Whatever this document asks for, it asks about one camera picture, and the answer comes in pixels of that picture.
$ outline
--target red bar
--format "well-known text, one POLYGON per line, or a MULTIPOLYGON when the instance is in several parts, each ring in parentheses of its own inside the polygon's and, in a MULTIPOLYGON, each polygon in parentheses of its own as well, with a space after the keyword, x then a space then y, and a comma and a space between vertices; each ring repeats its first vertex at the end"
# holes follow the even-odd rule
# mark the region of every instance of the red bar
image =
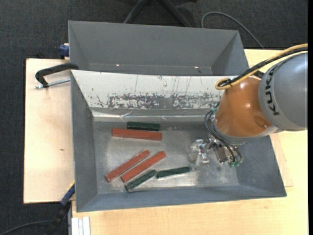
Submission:
POLYGON ((150 166, 154 165, 155 163, 159 162, 161 159, 165 158, 165 152, 160 151, 156 153, 153 157, 145 160, 140 165, 137 165, 135 168, 131 169, 130 171, 126 172, 123 176, 121 176, 122 181, 125 183, 138 175, 139 173, 143 172, 144 170, 148 169, 150 166))
POLYGON ((135 155, 133 158, 116 168, 115 170, 109 172, 105 178, 108 182, 116 178, 117 176, 121 175, 123 172, 127 171, 129 168, 133 167, 135 164, 139 163, 144 158, 148 157, 150 155, 150 152, 146 149, 137 155, 135 155))
POLYGON ((156 131, 140 131, 130 129, 112 129, 113 137, 130 138, 130 139, 147 139, 158 140, 162 139, 162 133, 156 131))

